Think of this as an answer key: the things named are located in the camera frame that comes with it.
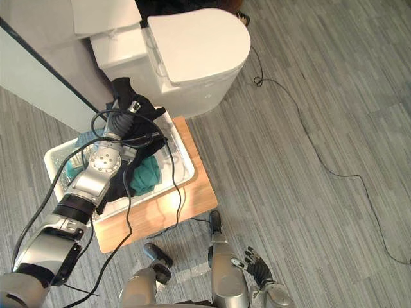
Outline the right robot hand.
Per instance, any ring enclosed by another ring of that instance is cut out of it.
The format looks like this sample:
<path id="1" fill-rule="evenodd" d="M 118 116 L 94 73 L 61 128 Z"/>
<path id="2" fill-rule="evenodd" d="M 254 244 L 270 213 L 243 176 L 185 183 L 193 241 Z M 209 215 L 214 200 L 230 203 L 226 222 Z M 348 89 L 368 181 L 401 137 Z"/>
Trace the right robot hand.
<path id="1" fill-rule="evenodd" d="M 275 282 L 268 265 L 255 249 L 249 246 L 245 250 L 245 255 L 246 257 L 244 260 L 233 257 L 231 259 L 231 264 L 249 273 L 254 278 L 257 286 L 260 288 Z"/>

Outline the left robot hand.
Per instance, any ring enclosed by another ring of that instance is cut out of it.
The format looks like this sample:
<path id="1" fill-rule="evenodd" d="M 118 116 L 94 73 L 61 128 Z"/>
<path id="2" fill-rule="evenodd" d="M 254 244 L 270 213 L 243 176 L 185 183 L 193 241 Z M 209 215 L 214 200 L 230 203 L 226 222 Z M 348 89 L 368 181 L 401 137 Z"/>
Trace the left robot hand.
<path id="1" fill-rule="evenodd" d="M 116 99 L 111 105 L 107 124 L 105 125 L 105 133 L 111 133 L 118 137 L 124 137 L 133 125 L 134 117 L 141 109 L 141 104 L 137 100 L 133 100 L 129 107 L 120 109 L 118 100 Z"/>

